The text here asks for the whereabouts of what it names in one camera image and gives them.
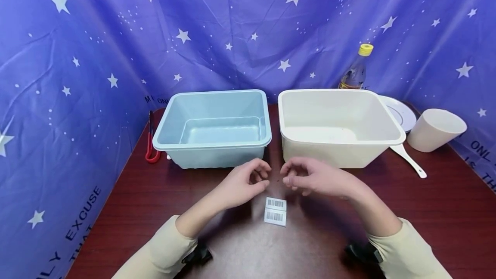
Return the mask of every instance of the wooden table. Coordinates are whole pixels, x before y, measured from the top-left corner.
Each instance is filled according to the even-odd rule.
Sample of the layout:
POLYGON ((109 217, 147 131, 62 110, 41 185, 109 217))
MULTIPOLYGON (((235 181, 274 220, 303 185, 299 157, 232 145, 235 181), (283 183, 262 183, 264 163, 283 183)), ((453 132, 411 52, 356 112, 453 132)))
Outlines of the wooden table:
MULTIPOLYGON (((161 118, 163 110, 156 112, 161 118)), ((182 278, 382 278, 375 266, 347 259, 349 239, 365 240, 345 201, 301 197, 281 182, 283 164, 277 106, 270 106, 272 142, 264 159, 273 168, 267 191, 212 220, 205 239, 214 259, 182 278), (288 201, 287 227, 264 223, 265 197, 288 201)), ((107 279, 173 214, 213 189, 230 169, 182 170, 165 155, 144 159, 146 129, 115 185, 68 279, 107 279)), ((351 170, 400 217, 408 218, 454 279, 496 278, 496 196, 449 146, 430 154, 405 148, 427 172, 422 180, 391 150, 351 170)))

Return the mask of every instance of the white plate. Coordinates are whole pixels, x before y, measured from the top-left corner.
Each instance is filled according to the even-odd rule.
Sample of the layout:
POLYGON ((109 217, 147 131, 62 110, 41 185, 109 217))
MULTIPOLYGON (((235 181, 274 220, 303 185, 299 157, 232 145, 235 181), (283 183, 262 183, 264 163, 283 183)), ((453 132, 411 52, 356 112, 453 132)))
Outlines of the white plate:
POLYGON ((417 122, 415 113, 413 113, 413 111, 408 106, 406 106, 399 100, 381 95, 379 95, 379 97, 381 98, 381 101, 389 108, 389 111, 391 111, 396 121, 401 125, 401 128, 403 128, 405 132, 409 132, 417 122))

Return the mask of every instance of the yellow bottle cap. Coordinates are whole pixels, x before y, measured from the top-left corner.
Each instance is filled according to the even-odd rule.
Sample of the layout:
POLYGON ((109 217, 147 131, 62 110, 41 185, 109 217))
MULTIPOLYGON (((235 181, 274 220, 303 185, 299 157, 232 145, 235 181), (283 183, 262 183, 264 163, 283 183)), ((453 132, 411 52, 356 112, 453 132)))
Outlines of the yellow bottle cap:
POLYGON ((373 50, 373 45, 364 43, 360 45, 360 49, 358 50, 358 54, 361 56, 370 56, 373 50))

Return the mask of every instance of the white spoon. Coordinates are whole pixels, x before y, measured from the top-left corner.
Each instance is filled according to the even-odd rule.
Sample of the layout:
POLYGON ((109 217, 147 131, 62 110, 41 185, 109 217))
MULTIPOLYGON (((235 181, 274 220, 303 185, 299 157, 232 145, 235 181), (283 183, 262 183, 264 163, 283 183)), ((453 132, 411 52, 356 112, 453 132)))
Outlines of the white spoon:
POLYGON ((422 179, 427 178, 427 174, 425 173, 424 169, 422 169, 411 157, 408 155, 408 153, 405 150, 405 147, 403 145, 397 145, 397 146, 390 146, 390 148, 398 153, 402 158, 405 159, 405 161, 409 162, 410 165, 415 169, 417 172, 418 176, 421 177, 422 179))

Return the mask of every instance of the plastic basin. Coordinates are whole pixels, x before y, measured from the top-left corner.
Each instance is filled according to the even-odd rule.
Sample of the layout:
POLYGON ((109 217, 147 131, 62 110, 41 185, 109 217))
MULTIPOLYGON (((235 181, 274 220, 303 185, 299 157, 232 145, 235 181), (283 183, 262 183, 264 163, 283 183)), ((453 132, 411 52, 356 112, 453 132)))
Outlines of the plastic basin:
POLYGON ((405 132, 368 90, 286 90, 279 122, 284 160, 308 156, 338 168, 364 168, 405 132))
POLYGON ((181 168, 216 168, 262 158, 271 139, 265 93, 228 90, 172 96, 152 143, 181 168))

